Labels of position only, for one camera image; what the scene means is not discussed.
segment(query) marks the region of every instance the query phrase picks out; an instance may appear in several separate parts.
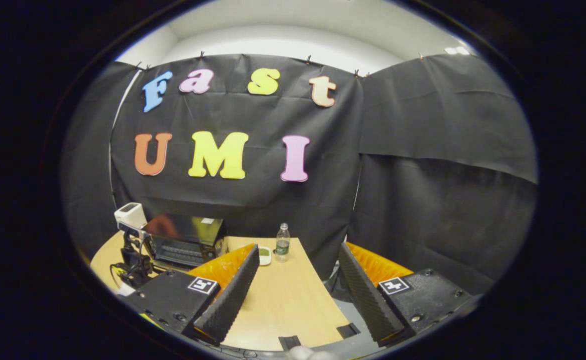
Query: pink letter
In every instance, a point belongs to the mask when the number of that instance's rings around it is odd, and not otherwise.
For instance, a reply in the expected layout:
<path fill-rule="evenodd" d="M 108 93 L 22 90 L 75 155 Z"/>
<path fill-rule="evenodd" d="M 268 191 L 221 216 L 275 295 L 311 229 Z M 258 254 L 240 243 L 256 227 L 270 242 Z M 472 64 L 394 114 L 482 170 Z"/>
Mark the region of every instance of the pink letter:
<path fill-rule="evenodd" d="M 188 79 L 179 84 L 179 90 L 182 92 L 195 92 L 195 94 L 204 93 L 210 89 L 208 84 L 211 82 L 212 78 L 213 71 L 206 68 L 191 71 L 188 75 Z"/>
<path fill-rule="evenodd" d="M 305 182 L 308 174 L 304 172 L 304 148 L 310 144 L 305 136 L 287 135 L 282 137 L 286 144 L 286 169 L 280 175 L 285 182 Z"/>

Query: small bowl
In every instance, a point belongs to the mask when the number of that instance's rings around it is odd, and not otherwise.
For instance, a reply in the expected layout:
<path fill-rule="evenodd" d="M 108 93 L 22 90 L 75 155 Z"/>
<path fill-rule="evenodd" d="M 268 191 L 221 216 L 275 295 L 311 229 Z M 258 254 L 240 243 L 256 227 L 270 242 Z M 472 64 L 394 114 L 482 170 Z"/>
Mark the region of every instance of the small bowl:
<path fill-rule="evenodd" d="M 272 259 L 272 253 L 273 251 L 270 250 L 270 248 L 267 248 L 266 246 L 258 246 L 259 249 L 264 249 L 264 250 L 268 250 L 268 255 L 260 255 L 259 256 L 259 264 L 260 265 L 268 265 L 270 264 L 270 260 Z"/>

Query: wooden table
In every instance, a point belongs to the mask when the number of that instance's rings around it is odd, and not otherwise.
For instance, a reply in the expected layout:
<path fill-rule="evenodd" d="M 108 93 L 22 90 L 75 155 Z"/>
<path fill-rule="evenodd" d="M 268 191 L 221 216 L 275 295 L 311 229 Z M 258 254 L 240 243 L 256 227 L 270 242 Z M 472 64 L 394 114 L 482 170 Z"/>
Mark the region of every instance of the wooden table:
<path fill-rule="evenodd" d="M 225 241 L 230 251 L 252 243 L 275 249 L 274 237 L 227 236 Z M 108 267 L 121 262 L 119 249 L 122 246 L 122 235 L 118 232 L 91 261 L 93 271 L 114 291 L 117 285 Z M 242 349 L 282 351 L 278 337 L 297 336 L 303 346 L 317 347 L 342 340 L 337 327 L 347 324 L 299 239 L 293 237 L 286 262 L 278 262 L 273 256 L 271 264 L 259 267 L 222 344 Z"/>

